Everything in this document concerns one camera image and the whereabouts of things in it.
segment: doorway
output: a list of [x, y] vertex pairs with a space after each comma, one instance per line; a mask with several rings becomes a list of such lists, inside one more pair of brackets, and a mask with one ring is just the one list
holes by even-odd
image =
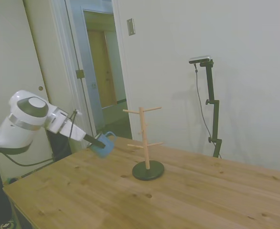
[[104, 126], [97, 133], [112, 131], [117, 136], [132, 139], [125, 87], [119, 56], [113, 14], [84, 10], [96, 87], [102, 108]]

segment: wooden table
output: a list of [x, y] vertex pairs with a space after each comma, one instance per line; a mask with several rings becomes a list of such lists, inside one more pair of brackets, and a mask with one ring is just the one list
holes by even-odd
[[164, 175], [139, 181], [143, 150], [75, 153], [4, 188], [38, 229], [280, 229], [280, 172], [163, 146]]

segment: wooden door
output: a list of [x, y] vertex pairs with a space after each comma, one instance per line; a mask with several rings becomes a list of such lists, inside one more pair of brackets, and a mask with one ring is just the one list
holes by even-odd
[[103, 31], [89, 31], [88, 37], [101, 106], [117, 104], [105, 34]]

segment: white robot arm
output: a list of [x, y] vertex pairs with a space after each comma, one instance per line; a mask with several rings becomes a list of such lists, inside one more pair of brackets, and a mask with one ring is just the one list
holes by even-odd
[[85, 139], [100, 148], [105, 147], [102, 142], [73, 124], [66, 112], [30, 92], [16, 92], [9, 104], [11, 113], [0, 126], [1, 153], [14, 155], [27, 151], [41, 127], [55, 134], [71, 136], [77, 141]]

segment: blue mug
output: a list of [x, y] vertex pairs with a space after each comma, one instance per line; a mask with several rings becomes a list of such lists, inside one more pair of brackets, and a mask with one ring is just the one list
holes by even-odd
[[[115, 137], [112, 141], [108, 138], [108, 136], [110, 135]], [[108, 131], [106, 134], [98, 134], [95, 138], [100, 142], [104, 143], [105, 148], [100, 148], [95, 145], [90, 145], [89, 148], [93, 152], [95, 152], [99, 157], [106, 157], [115, 147], [115, 141], [117, 139], [117, 136], [113, 132]]]

